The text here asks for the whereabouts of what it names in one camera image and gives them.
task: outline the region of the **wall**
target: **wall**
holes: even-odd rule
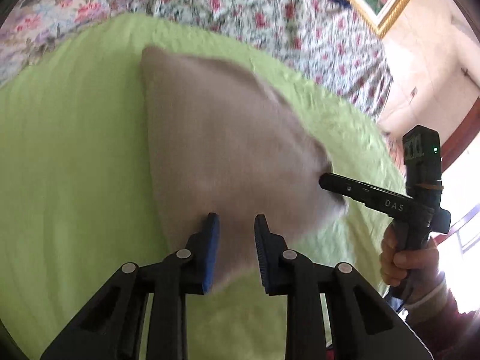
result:
[[[453,13],[465,25],[452,0],[411,0],[383,40],[394,83],[379,125],[395,137],[422,124],[445,142],[480,95],[461,72],[472,66],[480,78],[480,48]]]

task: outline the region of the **beige pillow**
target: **beige pillow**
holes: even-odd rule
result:
[[[287,244],[335,220],[346,205],[318,185],[331,170],[285,99],[231,62],[142,54],[154,197],[172,250],[209,212],[220,219],[214,284],[256,264],[254,219]]]

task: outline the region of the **screw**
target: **screw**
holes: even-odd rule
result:
[[[125,274],[131,274],[135,269],[137,269],[137,267],[132,262],[128,262],[121,266],[121,271]]]
[[[294,251],[294,250],[285,250],[283,253],[282,253],[282,256],[284,259],[287,259],[287,260],[294,260],[297,258],[297,252]]]
[[[191,252],[188,249],[180,249],[177,252],[177,257],[179,259],[188,259],[191,256]]]
[[[338,265],[338,270],[343,274],[349,274],[352,272],[352,266],[347,262],[342,262]]]

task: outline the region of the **finger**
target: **finger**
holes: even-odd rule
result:
[[[424,269],[438,265],[438,249],[404,250],[394,256],[394,264],[403,269]]]
[[[382,253],[380,254],[380,258],[382,258],[382,255],[385,261],[389,263],[393,263],[393,256],[395,256],[395,249],[392,249],[391,247],[389,247],[384,239],[382,240]]]
[[[398,287],[400,285],[400,280],[394,279],[387,274],[385,274],[383,271],[380,272],[382,275],[382,280],[385,284],[392,286],[392,287]]]
[[[382,271],[393,279],[403,280],[408,274],[405,269],[398,268],[392,264],[392,262],[386,261],[383,253],[380,255],[380,263],[382,265]]]
[[[392,224],[390,224],[385,230],[385,233],[383,234],[383,240],[390,248],[395,249],[397,247],[398,241]]]
[[[430,239],[428,240],[427,249],[437,249],[437,247],[438,245],[437,241],[435,241],[435,238],[430,237]]]

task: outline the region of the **green bedsheet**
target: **green bedsheet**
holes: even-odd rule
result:
[[[251,69],[284,93],[337,173],[403,191],[367,116],[263,52],[139,14],[90,28],[0,91],[0,319],[32,360],[122,263],[167,254],[147,152],[139,68],[147,44]],[[334,226],[290,246],[319,263],[351,262],[383,291],[388,223],[350,202]],[[285,297],[267,297],[254,271],[188,298],[190,358],[282,359],[285,322]]]

